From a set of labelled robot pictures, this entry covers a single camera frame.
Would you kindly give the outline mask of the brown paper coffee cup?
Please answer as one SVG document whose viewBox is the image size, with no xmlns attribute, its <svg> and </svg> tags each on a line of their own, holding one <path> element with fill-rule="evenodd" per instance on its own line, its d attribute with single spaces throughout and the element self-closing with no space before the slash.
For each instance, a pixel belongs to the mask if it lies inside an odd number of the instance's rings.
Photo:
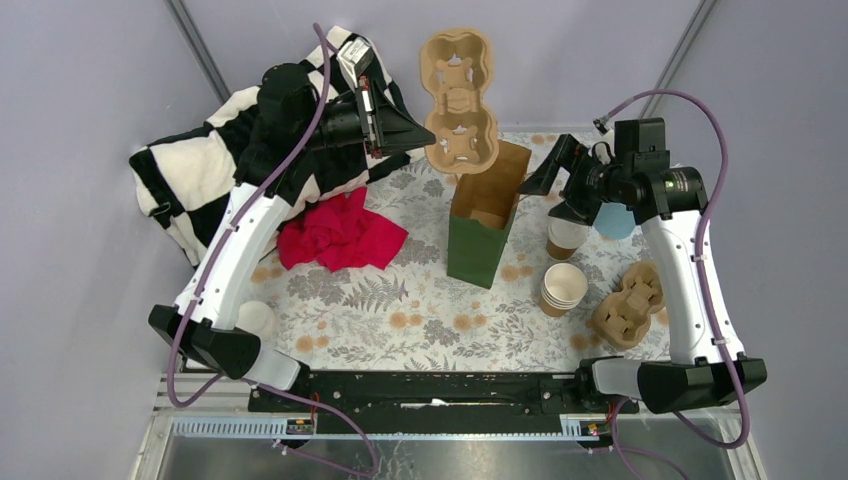
<svg viewBox="0 0 848 480">
<path fill-rule="evenodd" d="M 588 226 L 550 217 L 546 251 L 554 260 L 568 260 L 586 242 L 588 234 Z"/>
</svg>

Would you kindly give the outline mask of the brown pulp cup carrier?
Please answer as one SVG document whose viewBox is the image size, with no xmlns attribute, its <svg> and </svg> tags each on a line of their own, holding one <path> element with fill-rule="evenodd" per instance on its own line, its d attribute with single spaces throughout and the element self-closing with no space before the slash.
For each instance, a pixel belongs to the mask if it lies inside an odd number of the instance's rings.
<svg viewBox="0 0 848 480">
<path fill-rule="evenodd" d="M 435 143 L 424 148 L 445 174 L 482 173 L 499 152 L 498 125 L 483 100 L 494 77 L 488 38 L 470 27 L 433 34 L 419 51 L 420 80 L 433 99 L 425 127 Z"/>
</svg>

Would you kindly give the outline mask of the green paper bag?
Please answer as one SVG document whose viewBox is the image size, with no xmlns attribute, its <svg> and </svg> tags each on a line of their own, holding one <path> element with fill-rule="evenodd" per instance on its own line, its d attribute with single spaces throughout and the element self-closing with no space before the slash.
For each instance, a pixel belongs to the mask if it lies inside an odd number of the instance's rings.
<svg viewBox="0 0 848 480">
<path fill-rule="evenodd" d="M 515 218 L 517 190 L 531 157 L 530 149 L 501 140 L 498 157 L 489 169 L 460 177 L 448 225 L 449 277 L 492 287 Z"/>
</svg>

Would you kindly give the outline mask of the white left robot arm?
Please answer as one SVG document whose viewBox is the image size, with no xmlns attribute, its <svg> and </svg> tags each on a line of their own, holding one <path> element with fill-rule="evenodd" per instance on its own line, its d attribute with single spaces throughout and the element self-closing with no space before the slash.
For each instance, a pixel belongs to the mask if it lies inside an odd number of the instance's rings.
<svg viewBox="0 0 848 480">
<path fill-rule="evenodd" d="M 286 63 L 241 92 L 249 134 L 218 228 L 186 289 L 149 316 L 173 354 L 272 390 L 288 411 L 309 401 L 299 377 L 306 366 L 237 327 L 238 301 L 264 247 L 307 206 L 354 193 L 406 162 L 408 148 L 435 140 L 381 66 L 337 89 L 341 76 L 333 61 Z"/>
</svg>

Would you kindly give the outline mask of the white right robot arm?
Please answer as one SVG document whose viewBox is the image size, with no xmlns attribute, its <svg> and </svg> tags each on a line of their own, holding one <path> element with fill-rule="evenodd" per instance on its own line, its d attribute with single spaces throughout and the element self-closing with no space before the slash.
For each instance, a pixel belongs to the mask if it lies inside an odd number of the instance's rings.
<svg viewBox="0 0 848 480">
<path fill-rule="evenodd" d="M 550 217 L 592 226 L 605 203 L 631 212 L 658 270 L 671 320 L 670 358 L 584 360 L 573 386 L 575 402 L 597 412 L 614 396 L 624 396 L 653 413 L 672 413 L 742 401 L 766 381 L 767 368 L 747 355 L 724 305 L 711 258 L 702 175 L 691 166 L 672 166 L 661 118 L 616 122 L 614 142 L 603 150 L 608 162 L 562 134 L 518 191 L 546 195 L 565 170 L 562 201 Z"/>
</svg>

